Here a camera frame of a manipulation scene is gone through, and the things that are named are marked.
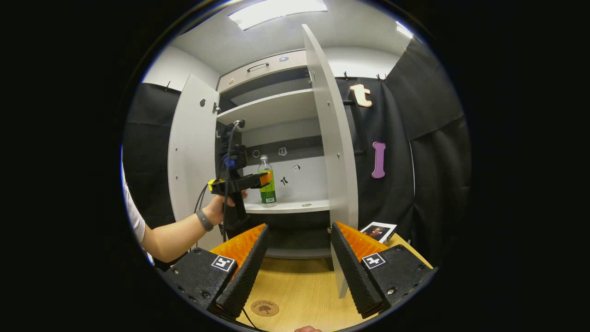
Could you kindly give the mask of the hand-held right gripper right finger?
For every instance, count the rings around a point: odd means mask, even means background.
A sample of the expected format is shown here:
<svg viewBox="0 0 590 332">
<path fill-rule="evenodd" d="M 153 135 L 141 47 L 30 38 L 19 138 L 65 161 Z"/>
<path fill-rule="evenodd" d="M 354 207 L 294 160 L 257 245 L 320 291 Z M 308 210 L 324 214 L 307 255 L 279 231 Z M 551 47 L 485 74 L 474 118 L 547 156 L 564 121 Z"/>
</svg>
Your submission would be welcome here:
<svg viewBox="0 0 590 332">
<path fill-rule="evenodd" d="M 398 309 L 436 273 L 409 247 L 388 247 L 337 221 L 331 225 L 330 242 L 363 319 Z"/>
</svg>

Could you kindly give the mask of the green label clear bottle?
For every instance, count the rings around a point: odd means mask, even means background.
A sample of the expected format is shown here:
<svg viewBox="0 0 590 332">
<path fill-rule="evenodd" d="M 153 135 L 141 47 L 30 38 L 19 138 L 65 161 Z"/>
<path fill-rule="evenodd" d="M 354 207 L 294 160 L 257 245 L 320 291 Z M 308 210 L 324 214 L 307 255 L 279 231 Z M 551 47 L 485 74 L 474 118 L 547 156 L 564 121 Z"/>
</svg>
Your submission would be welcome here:
<svg viewBox="0 0 590 332">
<path fill-rule="evenodd" d="M 258 173 L 263 173 L 268 179 L 268 184 L 260 189 L 261 203 L 265 208 L 273 207 L 277 203 L 274 173 L 266 154 L 261 155 Z"/>
</svg>

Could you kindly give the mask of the person's white shirt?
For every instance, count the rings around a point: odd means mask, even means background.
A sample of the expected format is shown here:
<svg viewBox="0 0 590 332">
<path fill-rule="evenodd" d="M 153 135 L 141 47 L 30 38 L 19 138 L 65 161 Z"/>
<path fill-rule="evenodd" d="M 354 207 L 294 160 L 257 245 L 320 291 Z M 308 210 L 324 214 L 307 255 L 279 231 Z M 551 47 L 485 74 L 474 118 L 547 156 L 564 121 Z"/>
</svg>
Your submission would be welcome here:
<svg viewBox="0 0 590 332">
<path fill-rule="evenodd" d="M 129 219 L 129 223 L 130 223 L 130 225 L 133 229 L 133 232 L 135 234 L 135 238 L 136 238 L 137 242 L 139 243 L 139 245 L 142 247 L 141 243 L 143 242 L 143 238 L 145 236 L 146 223 L 145 223 L 143 217 L 141 216 L 141 213 L 139 213 L 139 210 L 135 206 L 135 202 L 133 201 L 133 198 L 131 197 L 131 193 L 129 191 L 129 187 L 127 185 L 126 177 L 124 174 L 124 168 L 122 165 L 121 165 L 121 177 L 122 177 L 122 189 L 123 189 L 123 196 L 124 196 L 124 204 L 125 204 L 125 209 L 127 212 L 127 217 Z"/>
</svg>

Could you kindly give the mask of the grey wristband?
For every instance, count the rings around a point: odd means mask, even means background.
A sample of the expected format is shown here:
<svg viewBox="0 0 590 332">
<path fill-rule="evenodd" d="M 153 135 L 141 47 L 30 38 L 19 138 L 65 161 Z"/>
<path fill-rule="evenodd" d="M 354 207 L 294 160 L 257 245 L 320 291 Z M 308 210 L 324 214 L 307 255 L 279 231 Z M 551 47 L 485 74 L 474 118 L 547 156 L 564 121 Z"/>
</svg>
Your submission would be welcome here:
<svg viewBox="0 0 590 332">
<path fill-rule="evenodd" d="M 202 209 L 195 212 L 196 216 L 198 217 L 202 227 L 206 232 L 212 231 L 214 225 L 209 221 L 208 216 L 204 213 Z"/>
</svg>

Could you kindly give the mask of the grey cabinet door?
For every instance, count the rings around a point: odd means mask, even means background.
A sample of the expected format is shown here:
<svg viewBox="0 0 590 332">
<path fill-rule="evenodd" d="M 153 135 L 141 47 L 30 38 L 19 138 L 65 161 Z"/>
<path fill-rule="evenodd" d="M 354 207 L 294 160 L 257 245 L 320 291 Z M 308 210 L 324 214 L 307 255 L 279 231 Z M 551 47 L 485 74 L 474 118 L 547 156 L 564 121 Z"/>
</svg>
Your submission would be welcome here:
<svg viewBox="0 0 590 332">
<path fill-rule="evenodd" d="M 208 181 L 216 177 L 215 140 L 219 93 L 190 74 L 177 101 L 168 147 L 169 197 L 175 221 L 212 199 Z"/>
<path fill-rule="evenodd" d="M 307 68 L 314 93 L 324 161 L 330 223 L 339 221 L 358 227 L 358 185 L 354 149 L 348 118 L 337 82 L 316 36 L 302 25 Z"/>
</svg>

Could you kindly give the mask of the white framed photo card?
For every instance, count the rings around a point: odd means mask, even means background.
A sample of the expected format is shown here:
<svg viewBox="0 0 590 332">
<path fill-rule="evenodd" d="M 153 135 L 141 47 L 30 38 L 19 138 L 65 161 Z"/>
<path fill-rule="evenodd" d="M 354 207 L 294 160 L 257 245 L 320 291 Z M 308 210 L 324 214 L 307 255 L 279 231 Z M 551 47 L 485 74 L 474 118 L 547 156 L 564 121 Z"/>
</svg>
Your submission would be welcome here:
<svg viewBox="0 0 590 332">
<path fill-rule="evenodd" d="M 360 230 L 360 232 L 377 240 L 379 243 L 386 244 L 395 234 L 396 228 L 396 224 L 373 221 Z"/>
</svg>

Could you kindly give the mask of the black backdrop cloth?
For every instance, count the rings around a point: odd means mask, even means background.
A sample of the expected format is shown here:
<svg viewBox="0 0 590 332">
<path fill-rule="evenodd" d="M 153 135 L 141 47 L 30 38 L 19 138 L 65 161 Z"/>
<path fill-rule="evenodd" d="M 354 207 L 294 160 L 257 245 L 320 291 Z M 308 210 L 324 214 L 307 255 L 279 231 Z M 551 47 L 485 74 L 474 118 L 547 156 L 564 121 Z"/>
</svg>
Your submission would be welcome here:
<svg viewBox="0 0 590 332">
<path fill-rule="evenodd" d="M 459 233 L 471 187 L 468 128 L 447 72 L 430 47 L 413 38 L 384 80 L 335 80 L 354 149 L 357 229 L 373 221 L 396 224 L 398 236 L 410 240 L 430 264 L 440 266 Z M 176 222 L 168 147 L 180 94 L 140 84 L 124 127 L 125 179 L 152 230 Z M 227 236 L 261 224 L 249 218 Z"/>
</svg>

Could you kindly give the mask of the round wooden coaster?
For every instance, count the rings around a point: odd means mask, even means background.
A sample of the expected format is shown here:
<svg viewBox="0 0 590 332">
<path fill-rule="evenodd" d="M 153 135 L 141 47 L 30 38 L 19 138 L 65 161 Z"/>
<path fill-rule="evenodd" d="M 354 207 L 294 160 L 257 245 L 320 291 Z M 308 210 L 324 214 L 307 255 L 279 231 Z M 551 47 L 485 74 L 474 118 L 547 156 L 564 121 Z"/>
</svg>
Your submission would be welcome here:
<svg viewBox="0 0 590 332">
<path fill-rule="evenodd" d="M 269 300 L 254 301 L 251 306 L 251 311 L 261 317 L 271 317 L 279 313 L 279 306 Z"/>
</svg>

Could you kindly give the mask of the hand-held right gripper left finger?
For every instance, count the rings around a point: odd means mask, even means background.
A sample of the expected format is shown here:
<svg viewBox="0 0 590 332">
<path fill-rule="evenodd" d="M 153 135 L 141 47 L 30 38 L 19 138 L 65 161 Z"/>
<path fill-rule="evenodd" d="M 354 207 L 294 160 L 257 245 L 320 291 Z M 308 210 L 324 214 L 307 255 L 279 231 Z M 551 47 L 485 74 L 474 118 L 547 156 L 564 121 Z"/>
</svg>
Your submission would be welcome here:
<svg viewBox="0 0 590 332">
<path fill-rule="evenodd" d="M 251 294 L 269 239 L 268 225 L 258 225 L 213 250 L 190 251 L 162 277 L 196 309 L 236 320 Z"/>
</svg>

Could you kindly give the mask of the large ceiling light panel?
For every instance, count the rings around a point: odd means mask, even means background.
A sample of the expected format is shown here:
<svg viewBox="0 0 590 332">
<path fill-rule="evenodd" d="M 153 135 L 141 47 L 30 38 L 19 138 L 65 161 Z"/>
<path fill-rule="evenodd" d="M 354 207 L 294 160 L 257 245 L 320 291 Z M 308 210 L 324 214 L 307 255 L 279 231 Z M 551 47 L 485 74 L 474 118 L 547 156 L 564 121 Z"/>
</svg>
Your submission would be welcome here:
<svg viewBox="0 0 590 332">
<path fill-rule="evenodd" d="M 324 0 L 262 0 L 230 13 L 228 17 L 245 31 L 281 17 L 326 11 Z"/>
</svg>

